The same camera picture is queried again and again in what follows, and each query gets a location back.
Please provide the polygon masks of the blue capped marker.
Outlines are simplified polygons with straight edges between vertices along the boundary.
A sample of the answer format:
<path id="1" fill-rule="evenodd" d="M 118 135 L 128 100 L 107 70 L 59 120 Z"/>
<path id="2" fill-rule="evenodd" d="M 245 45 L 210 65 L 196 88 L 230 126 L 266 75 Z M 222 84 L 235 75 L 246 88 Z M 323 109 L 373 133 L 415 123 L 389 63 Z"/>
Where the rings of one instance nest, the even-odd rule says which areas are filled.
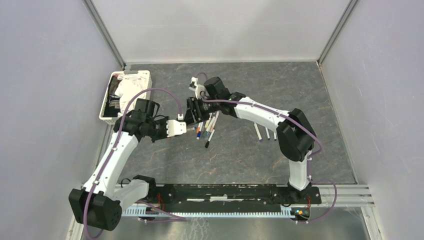
<path id="1" fill-rule="evenodd" d="M 199 125 L 197 130 L 196 130 L 196 139 L 197 140 L 199 140 L 201 138 L 202 132 L 203 132 L 203 127 Z"/>

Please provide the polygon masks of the marker one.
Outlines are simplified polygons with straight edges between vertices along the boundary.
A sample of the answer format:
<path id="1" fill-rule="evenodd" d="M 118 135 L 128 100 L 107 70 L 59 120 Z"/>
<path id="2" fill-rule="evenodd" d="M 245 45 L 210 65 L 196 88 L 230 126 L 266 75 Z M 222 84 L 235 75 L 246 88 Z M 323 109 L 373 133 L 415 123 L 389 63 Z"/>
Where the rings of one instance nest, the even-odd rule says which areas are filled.
<path id="1" fill-rule="evenodd" d="M 254 128 L 255 128 L 255 132 L 257 134 L 258 140 L 260 142 L 262 142 L 263 141 L 263 138 L 262 138 L 262 135 L 260 133 L 259 126 L 258 126 L 258 124 L 256 122 L 254 123 Z"/>

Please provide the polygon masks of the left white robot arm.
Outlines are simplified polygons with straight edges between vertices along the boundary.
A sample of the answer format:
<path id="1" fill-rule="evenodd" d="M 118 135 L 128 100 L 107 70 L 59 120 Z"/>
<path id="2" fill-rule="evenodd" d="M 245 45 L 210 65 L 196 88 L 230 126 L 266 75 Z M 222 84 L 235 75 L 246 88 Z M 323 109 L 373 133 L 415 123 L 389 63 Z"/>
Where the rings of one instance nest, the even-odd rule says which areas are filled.
<path id="1" fill-rule="evenodd" d="M 217 103 L 187 99 L 187 116 L 182 121 L 157 114 L 160 104 L 137 99 L 135 109 L 119 118 L 114 126 L 111 142 L 99 166 L 81 189 L 72 189 L 68 200 L 79 224 L 112 231 L 123 211 L 142 200 L 162 203 L 153 177 L 136 175 L 125 186 L 116 189 L 118 178 L 129 156 L 142 138 L 152 142 L 186 133 L 187 125 L 206 121 L 220 109 Z"/>

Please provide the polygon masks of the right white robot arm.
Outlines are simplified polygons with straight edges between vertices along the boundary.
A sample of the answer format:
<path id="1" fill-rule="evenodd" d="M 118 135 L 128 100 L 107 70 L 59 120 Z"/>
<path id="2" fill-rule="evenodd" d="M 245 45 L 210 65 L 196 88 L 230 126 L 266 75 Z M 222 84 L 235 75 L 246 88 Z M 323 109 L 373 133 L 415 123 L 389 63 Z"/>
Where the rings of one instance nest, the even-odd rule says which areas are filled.
<path id="1" fill-rule="evenodd" d="M 312 184 L 312 177 L 308 161 L 315 154 L 314 145 L 322 144 L 303 111 L 298 108 L 291 111 L 273 108 L 243 93 L 230 92 L 219 77 L 212 77 L 204 83 L 192 77 L 189 89 L 194 91 L 194 96 L 187 98 L 186 110 L 178 110 L 176 120 L 171 122 L 173 125 L 202 123 L 209 119 L 210 114 L 220 112 L 271 130 L 276 135 L 281 153 L 289 160 L 289 199 L 295 204 L 302 204 L 309 198 L 307 188 Z"/>

